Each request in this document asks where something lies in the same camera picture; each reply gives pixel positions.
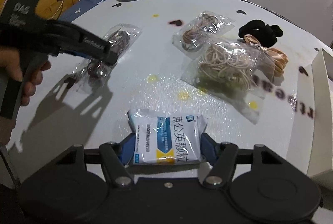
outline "white table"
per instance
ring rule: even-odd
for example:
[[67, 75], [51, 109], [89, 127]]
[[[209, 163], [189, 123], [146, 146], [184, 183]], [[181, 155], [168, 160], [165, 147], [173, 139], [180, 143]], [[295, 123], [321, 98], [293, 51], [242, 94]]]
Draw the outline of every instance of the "white table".
[[[120, 7], [113, 7], [119, 2]], [[71, 90], [62, 93], [65, 86], [55, 93], [56, 84], [61, 86], [62, 78], [82, 58], [69, 55], [51, 58], [53, 66], [45, 73], [30, 105], [20, 109], [7, 147], [19, 177], [25, 179], [72, 144], [97, 148], [104, 142], [121, 141], [130, 133], [126, 112], [143, 107], [202, 113], [209, 118], [207, 133], [217, 142], [230, 141], [240, 148], [253, 148], [254, 144], [262, 143], [286, 157], [295, 114], [287, 101], [277, 99], [273, 93], [267, 94], [259, 121], [254, 125], [230, 104], [180, 81], [190, 59], [171, 44], [172, 35], [180, 27], [169, 22], [180, 19], [186, 24], [205, 10], [237, 21], [236, 27], [227, 33], [233, 39], [238, 38], [239, 27], [252, 19], [282, 28], [284, 36], [275, 47], [289, 58], [281, 84], [288, 94], [296, 94], [298, 68], [311, 64], [317, 54], [315, 47], [332, 53], [310, 33], [241, 0], [107, 0], [74, 23], [100, 37], [118, 23], [137, 25], [143, 33], [119, 60], [100, 95], [88, 97]], [[247, 15], [237, 14], [237, 10]], [[149, 75], [156, 75], [158, 81], [148, 81]], [[179, 100], [179, 93], [184, 92], [189, 100]], [[312, 128], [307, 127], [306, 131], [312, 134], [313, 122], [309, 125]], [[88, 169], [103, 176], [98, 166], [89, 165]], [[247, 170], [248, 166], [237, 168], [236, 175]], [[153, 176], [197, 176], [197, 170]]]

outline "white cord bundle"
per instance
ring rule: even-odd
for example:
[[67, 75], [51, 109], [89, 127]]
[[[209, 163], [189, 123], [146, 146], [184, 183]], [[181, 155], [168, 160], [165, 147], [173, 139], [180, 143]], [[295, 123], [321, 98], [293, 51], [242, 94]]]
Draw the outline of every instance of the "white cord bundle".
[[209, 79], [218, 83], [226, 83], [232, 88], [250, 89], [252, 60], [240, 47], [231, 51], [221, 46], [222, 43], [211, 44], [202, 55], [199, 69]]

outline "plastic bag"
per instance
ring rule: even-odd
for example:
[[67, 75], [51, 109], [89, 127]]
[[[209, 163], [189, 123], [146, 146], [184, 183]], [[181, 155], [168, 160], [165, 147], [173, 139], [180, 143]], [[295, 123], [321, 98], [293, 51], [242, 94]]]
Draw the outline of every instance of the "plastic bag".
[[192, 164], [202, 161], [200, 137], [207, 126], [201, 114], [166, 115], [149, 109], [128, 111], [136, 133], [133, 164]]
[[[141, 29], [134, 25], [118, 24], [112, 27], [103, 39], [110, 43], [110, 50], [117, 53], [119, 59], [141, 32]], [[114, 67], [115, 65], [107, 66], [102, 60], [84, 59], [72, 73], [76, 81], [74, 89], [78, 92], [94, 93], [104, 86]]]
[[274, 62], [261, 50], [227, 39], [211, 39], [200, 57], [181, 76], [186, 83], [231, 103], [257, 123], [265, 94], [253, 80], [261, 66], [274, 73]]
[[211, 35], [223, 35], [234, 27], [229, 17], [204, 11], [196, 19], [173, 35], [173, 44], [188, 57], [195, 59], [202, 47], [210, 42]]

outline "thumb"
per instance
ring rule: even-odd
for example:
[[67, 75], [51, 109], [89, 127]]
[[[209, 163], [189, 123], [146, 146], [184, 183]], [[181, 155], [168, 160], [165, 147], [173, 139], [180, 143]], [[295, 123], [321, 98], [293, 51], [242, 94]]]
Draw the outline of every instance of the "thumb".
[[16, 48], [0, 47], [0, 67], [5, 68], [12, 79], [23, 80], [20, 55]]

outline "human hand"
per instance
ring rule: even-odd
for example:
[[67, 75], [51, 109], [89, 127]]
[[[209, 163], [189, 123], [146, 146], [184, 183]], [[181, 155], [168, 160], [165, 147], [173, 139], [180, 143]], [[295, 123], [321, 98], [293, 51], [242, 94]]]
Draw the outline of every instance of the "human hand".
[[[20, 66], [20, 55], [16, 48], [0, 46], [0, 67], [5, 68], [8, 75], [17, 81], [22, 81], [23, 75]], [[51, 68], [51, 63], [46, 61], [41, 67], [35, 70], [30, 79], [24, 84], [21, 105], [27, 106], [30, 102], [30, 96], [36, 92], [36, 85], [43, 81], [42, 71]]]

